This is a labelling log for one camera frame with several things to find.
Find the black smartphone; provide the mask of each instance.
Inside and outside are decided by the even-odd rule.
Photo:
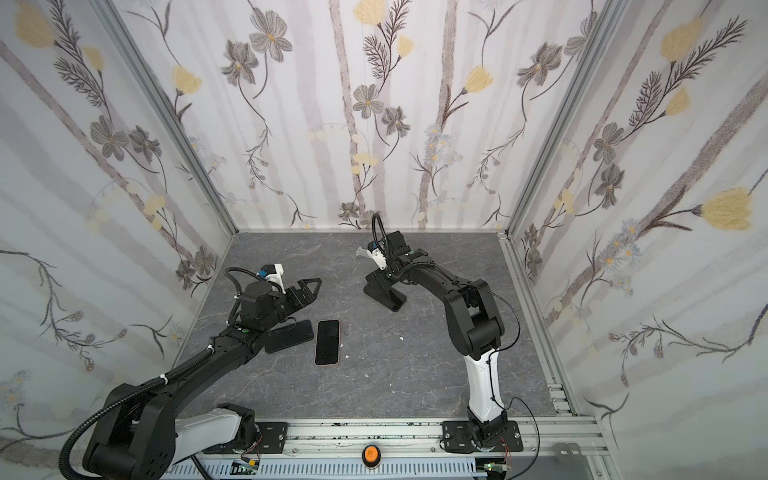
[[[339,362],[339,320],[323,320],[317,323],[315,365],[336,365]]]
[[[279,329],[270,330],[269,336],[264,341],[264,351],[274,353],[300,343],[309,342],[315,338],[312,330],[312,322],[302,320]]]

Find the wallpaper panel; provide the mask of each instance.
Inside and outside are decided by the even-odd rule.
[[[240,228],[506,226],[603,2],[117,0]]]
[[[50,478],[171,367],[230,236],[87,3],[3,2],[0,57],[0,476]]]
[[[622,478],[764,478],[768,5],[630,2],[515,246]]]

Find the floral wallpaper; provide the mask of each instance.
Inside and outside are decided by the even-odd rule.
[[[111,389],[175,361],[230,235],[87,3],[0,12],[0,470],[50,478]]]
[[[765,2],[629,2],[514,232],[622,478],[768,467],[767,25]]]
[[[501,229],[603,2],[117,0],[243,229]]]

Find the gray table surface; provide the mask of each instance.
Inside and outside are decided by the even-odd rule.
[[[422,248],[437,262],[469,280],[482,278],[520,312],[501,246],[494,233],[405,233],[411,248]],[[314,342],[283,351],[259,353],[193,400],[182,417],[199,415],[222,402],[252,408],[257,418],[395,418],[466,416],[469,387],[464,359],[445,326],[445,309],[420,286],[399,284],[408,296],[397,313],[362,292],[365,275],[376,265],[355,255],[371,240],[365,233],[239,233],[222,267],[258,270],[282,263],[286,286],[320,277],[318,299],[300,310],[298,320],[341,321],[340,361],[315,366]],[[241,283],[247,284],[243,275]],[[187,359],[224,327],[234,287],[218,275],[181,353]],[[498,302],[505,322],[502,345],[517,334],[515,318]],[[544,375],[522,321],[521,338],[499,353],[505,403],[520,396],[535,415],[554,415]],[[510,415],[527,415],[514,402]]]

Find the robotic arm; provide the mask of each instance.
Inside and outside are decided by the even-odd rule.
[[[504,323],[488,284],[447,271],[424,250],[412,250],[399,231],[369,243],[368,252],[379,268],[366,276],[362,290],[383,306],[396,312],[406,301],[392,287],[398,282],[417,283],[442,299],[451,342],[467,365],[470,434],[479,449],[492,448],[508,421],[499,405],[501,398],[496,397],[500,392],[498,355],[491,356],[501,346]]]
[[[322,284],[319,278],[299,280],[298,287],[285,289],[279,264],[265,265],[258,274],[248,273],[258,281],[247,285],[245,291],[240,291],[240,284],[227,274],[235,282],[237,301],[227,328],[211,339],[207,351],[162,375],[164,383],[153,379],[138,387],[123,384],[110,392],[106,406],[133,398],[94,414],[99,416],[83,458],[86,470],[115,479],[160,478],[169,465],[202,449],[228,442],[247,448],[258,438],[253,410],[231,404],[192,419],[176,420],[195,396],[256,356],[269,330],[312,303]],[[71,447],[67,450],[66,445],[70,441],[74,445],[76,440],[70,437],[61,451],[61,472],[65,478],[93,478],[78,474],[69,465]]]

